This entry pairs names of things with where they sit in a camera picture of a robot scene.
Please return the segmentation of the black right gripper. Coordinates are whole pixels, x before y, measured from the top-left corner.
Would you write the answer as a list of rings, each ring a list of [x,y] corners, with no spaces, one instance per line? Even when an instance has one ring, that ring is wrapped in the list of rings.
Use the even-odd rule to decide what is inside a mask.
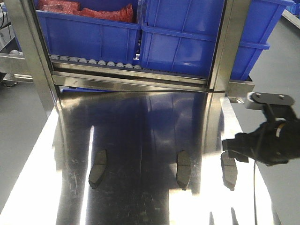
[[[251,158],[267,166],[287,164],[300,157],[300,120],[264,122],[251,133],[237,133],[222,141],[230,158],[248,162]]]

